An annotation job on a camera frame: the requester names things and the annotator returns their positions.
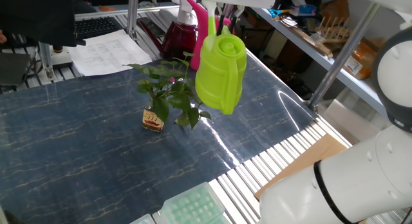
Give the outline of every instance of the orange bottle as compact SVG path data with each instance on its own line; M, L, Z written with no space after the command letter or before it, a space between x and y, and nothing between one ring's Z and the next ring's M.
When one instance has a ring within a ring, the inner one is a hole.
M375 59L376 52L365 43L360 42L348 61L346 61L343 68L356 79L363 80L372 74L373 62Z

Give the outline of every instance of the table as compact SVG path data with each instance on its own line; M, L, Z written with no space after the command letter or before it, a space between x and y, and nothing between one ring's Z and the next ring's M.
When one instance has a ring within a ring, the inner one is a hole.
M142 127L135 70L0 96L0 203L25 223L130 223L304 129L316 115L248 56L231 116Z

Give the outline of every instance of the green watering can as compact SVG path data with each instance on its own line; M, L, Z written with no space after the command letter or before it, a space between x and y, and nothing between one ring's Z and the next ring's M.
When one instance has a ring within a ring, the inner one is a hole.
M196 92L209 107L231 115L242 94L243 74L246 70L246 47L243 41L223 27L216 36L214 17L209 18L209 36L200 51L200 65L196 74Z

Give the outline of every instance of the computer monitor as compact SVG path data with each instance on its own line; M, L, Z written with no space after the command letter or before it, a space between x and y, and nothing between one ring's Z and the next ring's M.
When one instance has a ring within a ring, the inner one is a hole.
M73 0L0 0L0 30L74 47Z

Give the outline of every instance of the jar label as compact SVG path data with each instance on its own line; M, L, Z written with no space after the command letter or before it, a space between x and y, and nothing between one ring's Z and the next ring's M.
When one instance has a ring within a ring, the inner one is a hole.
M345 67L350 70L354 75L358 74L362 69L363 65L356 61L352 56L349 57L348 61L345 64Z
M143 124L157 129L162 129L164 125L163 121L160 120L154 112L146 109L143 111Z

